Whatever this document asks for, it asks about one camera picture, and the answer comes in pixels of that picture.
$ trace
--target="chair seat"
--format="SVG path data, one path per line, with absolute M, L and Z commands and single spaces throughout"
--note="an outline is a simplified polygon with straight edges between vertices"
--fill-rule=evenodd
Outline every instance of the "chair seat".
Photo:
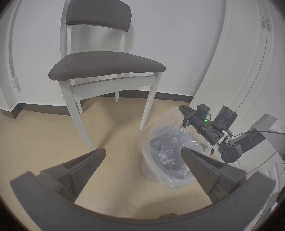
M 65 81 L 123 73 L 164 72 L 166 67 L 154 60 L 114 51 L 79 52 L 65 56 L 49 72 L 52 80 Z

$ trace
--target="beige floor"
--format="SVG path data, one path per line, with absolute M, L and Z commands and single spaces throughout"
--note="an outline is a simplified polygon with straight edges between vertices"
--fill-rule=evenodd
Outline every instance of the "beige floor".
M 96 148 L 107 157 L 83 189 L 76 204 L 117 217 L 139 219 L 185 214 L 211 204 L 195 181 L 170 190 L 147 180 L 140 168 L 137 144 L 145 99 L 96 97 L 81 115 Z M 155 100 L 147 126 L 185 102 Z M 22 111 L 14 120 L 0 112 L 0 195 L 30 230 L 39 230 L 16 199 L 9 181 L 26 171 L 34 174 L 89 152 L 70 116 Z

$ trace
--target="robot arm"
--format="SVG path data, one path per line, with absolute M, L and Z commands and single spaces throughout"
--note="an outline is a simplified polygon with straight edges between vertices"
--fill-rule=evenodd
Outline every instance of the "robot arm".
M 192 125 L 212 146 L 224 136 L 223 131 L 228 133 L 218 148 L 222 160 L 226 163 L 235 162 L 243 153 L 265 139 L 271 143 L 285 161 L 285 128 L 270 115 L 263 115 L 251 126 L 250 130 L 237 138 L 232 138 L 229 127 L 237 118 L 237 114 L 228 107 L 223 106 L 214 121 L 207 118 L 210 108 L 205 104 L 199 105 L 197 110 L 184 105 L 179 109 L 184 115 L 183 127 Z

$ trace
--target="white chair frame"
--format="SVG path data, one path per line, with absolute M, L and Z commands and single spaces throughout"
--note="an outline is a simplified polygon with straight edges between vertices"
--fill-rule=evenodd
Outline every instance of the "white chair frame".
M 120 52 L 124 52 L 125 33 L 125 31 L 122 33 L 120 40 Z M 72 25 L 68 25 L 66 41 L 67 55 L 71 54 L 71 34 Z M 80 114 L 83 112 L 80 101 L 87 98 L 115 92 L 115 102 L 117 103 L 119 101 L 119 91 L 151 86 L 139 127 L 139 129 L 142 131 L 145 128 L 161 75 L 162 73 L 154 73 L 154 75 L 148 76 L 121 77 L 121 74 L 117 74 L 117 77 L 113 79 L 93 81 L 79 85 L 75 84 L 75 79 L 59 81 L 59 85 L 68 111 L 77 129 L 79 130 L 79 133 L 91 151 L 95 150 L 95 147 L 80 118 Z

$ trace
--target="gray upholstered chair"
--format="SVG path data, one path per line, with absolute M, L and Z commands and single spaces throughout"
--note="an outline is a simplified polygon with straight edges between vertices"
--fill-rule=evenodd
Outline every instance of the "gray upholstered chair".
M 143 130 L 161 74 L 166 70 L 166 67 L 159 62 L 124 53 L 125 33 L 129 30 L 131 17 L 129 6 L 119 0 L 71 0 L 67 10 L 65 22 L 67 25 L 67 56 L 52 68 L 48 76 L 52 80 L 59 81 L 71 117 L 91 150 L 95 147 L 80 118 L 79 113 L 82 109 L 79 101 L 115 92 L 115 102 L 118 102 L 121 90 L 151 86 L 140 124 L 140 130 Z M 71 54 L 72 25 L 94 25 L 122 30 L 119 52 L 90 51 Z M 153 72 L 154 75 L 121 77 L 121 74 L 131 72 Z M 113 74 L 117 75 L 114 79 L 75 85 L 75 79 L 78 78 Z

